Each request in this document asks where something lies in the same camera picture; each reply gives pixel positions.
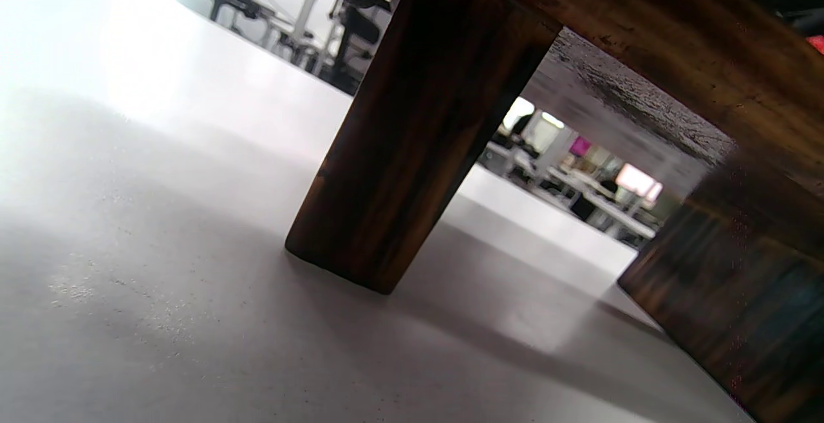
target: wooden table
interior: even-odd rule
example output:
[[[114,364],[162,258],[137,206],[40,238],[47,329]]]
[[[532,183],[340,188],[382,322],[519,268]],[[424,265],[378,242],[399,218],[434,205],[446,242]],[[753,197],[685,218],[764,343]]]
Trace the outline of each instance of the wooden table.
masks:
[[[391,293],[564,25],[732,139],[621,287],[756,420],[824,420],[824,57],[753,0],[400,0],[286,247]]]

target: table leg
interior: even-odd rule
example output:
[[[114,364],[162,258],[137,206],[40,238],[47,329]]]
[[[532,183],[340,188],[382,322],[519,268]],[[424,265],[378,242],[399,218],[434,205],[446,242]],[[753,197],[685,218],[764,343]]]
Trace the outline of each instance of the table leg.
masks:
[[[824,421],[824,203],[736,155],[619,285],[762,423]]]
[[[560,29],[509,0],[401,0],[286,249],[391,293]]]

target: pink object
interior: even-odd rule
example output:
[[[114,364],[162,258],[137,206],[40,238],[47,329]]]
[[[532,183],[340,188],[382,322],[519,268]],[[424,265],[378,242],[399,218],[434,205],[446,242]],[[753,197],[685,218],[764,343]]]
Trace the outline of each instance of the pink object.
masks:
[[[578,157],[586,156],[586,152],[589,151],[589,147],[591,146],[591,142],[586,141],[583,136],[579,136],[579,138],[575,138],[572,147],[569,147],[569,153],[573,153]]]

